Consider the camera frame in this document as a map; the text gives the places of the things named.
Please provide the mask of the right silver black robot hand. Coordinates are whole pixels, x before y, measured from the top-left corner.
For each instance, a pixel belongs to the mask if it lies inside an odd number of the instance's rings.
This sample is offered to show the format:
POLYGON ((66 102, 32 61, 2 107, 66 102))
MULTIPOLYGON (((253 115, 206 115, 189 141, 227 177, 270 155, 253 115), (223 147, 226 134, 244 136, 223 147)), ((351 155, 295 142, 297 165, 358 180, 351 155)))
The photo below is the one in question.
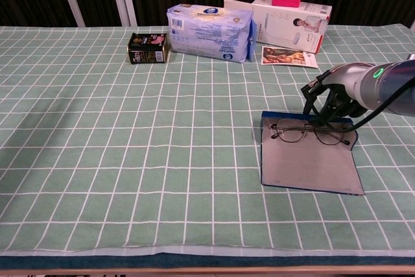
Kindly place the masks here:
POLYGON ((318 84, 312 89, 318 96, 329 90, 329 94, 319 111, 321 119, 327 122, 338 117, 360 117, 367 109, 357 100, 360 87, 355 84, 372 64, 351 63, 336 66, 317 78, 318 84))

